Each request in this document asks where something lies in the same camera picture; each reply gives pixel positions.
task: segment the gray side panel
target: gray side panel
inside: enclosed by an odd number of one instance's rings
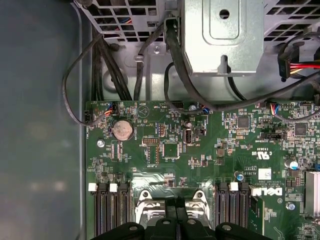
[[[80,51],[79,26],[66,1],[0,1],[1,240],[81,234],[82,130],[61,98],[63,73]],[[68,84],[76,114],[80,70]]]

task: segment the capacitor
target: capacitor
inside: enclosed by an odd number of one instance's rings
[[[243,181],[245,179],[245,176],[243,175],[243,173],[241,171],[235,171],[234,172],[234,177],[239,181]]]
[[[128,120],[119,120],[113,125],[112,134],[119,141],[127,141],[134,135],[134,126]]]
[[[297,170],[299,165],[297,163],[297,161],[293,160],[293,159],[287,159],[284,162],[284,165],[286,168],[292,169],[292,170]]]
[[[190,105],[189,106],[189,111],[195,111],[195,110],[197,110],[197,106],[196,105]]]

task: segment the yellow wire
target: yellow wire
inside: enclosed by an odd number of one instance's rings
[[[300,71],[303,70],[303,69],[304,69],[304,68],[295,69],[295,70],[293,70],[293,71],[290,72],[290,75],[296,74],[296,73],[300,72]]]
[[[294,69],[293,71],[290,72],[290,75],[296,74],[296,73],[300,72],[303,69],[305,69],[305,68]]]

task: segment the black wire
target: black wire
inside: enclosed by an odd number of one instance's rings
[[[300,34],[298,36],[295,36],[294,38],[292,38],[290,41],[286,42],[279,50],[278,53],[278,59],[279,57],[285,52],[286,48],[289,46],[290,43],[296,41],[296,40],[300,40],[300,39],[304,39],[304,38],[314,38],[314,37],[319,37],[320,36],[320,32],[309,32],[306,34]]]
[[[182,81],[188,94],[190,94],[191,98],[193,98],[197,102],[205,105],[207,108],[214,111],[215,107],[201,96],[201,94],[197,91],[197,89],[191,82],[191,79],[187,71],[187,67],[184,62],[184,57],[180,50],[176,30],[173,25],[167,25],[166,42],[170,49],[176,72],[178,73],[178,76]]]
[[[252,104],[257,104],[266,101],[270,98],[277,98],[295,88],[300,87],[303,84],[309,83],[313,80],[316,80],[319,78],[320,71],[317,71],[309,76],[306,76],[302,78],[301,80],[286,86],[282,89],[279,89],[277,91],[265,94],[263,96],[258,96],[253,99],[244,100],[240,102],[233,102],[233,103],[225,103],[225,104],[211,104],[207,100],[205,100],[200,93],[196,90],[195,86],[192,84],[190,77],[188,75],[188,71],[186,68],[186,65],[183,61],[183,55],[180,50],[180,45],[177,40],[176,31],[172,25],[167,26],[167,44],[169,46],[169,49],[171,51],[171,56],[174,62],[174,66],[176,68],[176,71],[180,77],[180,80],[183,82],[183,85],[185,89],[188,91],[190,96],[195,99],[197,102],[203,104],[207,108],[211,109],[212,111],[222,112],[222,111],[229,111],[234,109],[240,109],[247,107]]]
[[[144,44],[142,45],[138,55],[143,56],[145,50],[147,49],[147,47],[152,44],[155,40],[157,40],[157,38],[159,38],[161,36],[161,34],[164,33],[164,25],[161,24],[154,33],[152,33],[148,39],[144,42]],[[142,79],[144,76],[144,64],[143,62],[138,62],[136,64],[136,82],[135,82],[135,86],[134,86],[134,92],[133,92],[133,100],[138,101],[139,100],[139,95],[140,95],[140,89],[141,89],[141,85],[142,85]]]
[[[99,51],[99,47],[96,45],[94,46],[96,47],[96,51],[97,51],[97,59],[96,59],[96,64],[95,64],[95,72],[96,72],[96,81],[97,81],[97,95],[98,95],[98,99],[99,101],[104,101],[105,100],[105,96],[104,96],[104,87],[102,84],[102,62],[101,62],[101,55],[100,55],[100,51]]]
[[[294,66],[295,64],[316,65],[316,66],[320,66],[320,62],[317,62],[317,61],[292,62],[292,66]]]
[[[234,81],[234,78],[231,77],[231,76],[228,76],[228,82],[229,82],[229,85],[232,89],[232,91],[234,92],[234,94],[242,101],[244,100],[247,100],[242,94],[241,92],[238,90],[236,84],[235,84],[235,81]]]
[[[186,115],[194,115],[194,114],[203,114],[203,110],[202,109],[197,109],[197,110],[193,110],[193,111],[187,111],[187,110],[183,110],[180,109],[178,107],[176,107],[172,101],[169,99],[168,96],[168,90],[169,90],[169,70],[174,66],[174,63],[171,62],[165,69],[164,72],[164,98],[166,103],[170,106],[170,108],[172,108],[173,110],[181,113],[181,114],[186,114]]]
[[[77,57],[77,59],[72,63],[72,65],[67,69],[66,73],[64,74],[63,78],[62,78],[62,98],[63,98],[63,102],[65,105],[65,108],[68,112],[68,114],[70,115],[70,117],[79,125],[82,125],[84,127],[88,127],[88,126],[94,126],[96,124],[98,124],[99,122],[101,122],[102,119],[105,118],[105,115],[102,114],[100,115],[95,121],[89,122],[89,123],[85,123],[80,121],[74,114],[74,112],[72,111],[69,101],[68,101],[68,96],[67,96],[67,80],[68,80],[68,76],[71,73],[71,71],[74,69],[74,67],[84,58],[84,56],[90,51],[90,49],[96,44],[96,42],[98,42],[101,39],[102,35],[98,34],[91,42],[90,44],[83,50],[83,52],[80,54],[80,56]]]
[[[91,101],[96,101],[97,100],[97,67],[96,67],[96,58],[97,58],[97,49],[96,49],[97,45],[94,45],[92,48],[92,66],[91,66]]]
[[[94,38],[98,33],[98,31],[92,26],[92,37]],[[92,47],[92,76],[94,77],[95,81],[95,92],[97,95],[98,101],[104,101],[104,91],[102,85],[102,63],[101,63],[101,54],[99,51],[98,44],[95,44]]]
[[[280,119],[286,123],[299,123],[301,121],[306,121],[306,120],[310,120],[313,117],[315,117],[316,115],[320,114],[320,109],[318,109],[317,111],[315,111],[314,113],[308,115],[308,116],[304,116],[301,118],[295,118],[295,119],[289,119],[289,118],[285,118],[283,116],[279,116],[278,114],[274,115],[277,119]]]
[[[121,87],[121,85],[119,83],[118,76],[116,75],[114,68],[112,67],[111,63],[108,60],[108,57],[107,57],[107,54],[106,54],[106,49],[104,48],[104,44],[103,44],[104,41],[105,40],[103,38],[101,38],[98,41],[97,45],[99,47],[101,56],[102,56],[102,58],[103,58],[103,60],[104,60],[104,62],[106,64],[106,67],[109,70],[112,82],[113,82],[113,84],[115,86],[116,92],[118,93],[118,95],[120,97],[120,100],[125,101],[125,100],[127,100],[126,95],[125,95],[125,93],[124,93],[124,91],[123,91],[123,89],[122,89],[122,87]]]
[[[110,47],[108,45],[108,43],[106,41],[102,41],[103,45],[101,47],[103,47],[105,49],[105,54],[106,54],[106,57],[108,59],[108,61],[110,62],[110,65],[111,67],[113,68],[117,78],[118,78],[118,81],[120,83],[120,86],[122,88],[122,91],[125,95],[125,100],[128,100],[128,101],[132,101],[132,97],[130,95],[130,92],[129,92],[129,89],[128,89],[128,86],[126,84],[126,81],[125,81],[125,78],[124,76],[122,75],[122,72],[120,71],[120,68],[116,62],[116,60],[114,59],[114,57],[112,56],[112,53],[110,51]]]

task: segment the motherboard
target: motherboard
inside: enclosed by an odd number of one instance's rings
[[[297,119],[313,102],[277,101]],[[87,239],[126,222],[147,226],[164,200],[185,198],[189,217],[230,222],[275,240],[320,238],[320,118],[275,118],[269,102],[210,112],[192,102],[87,102]]]

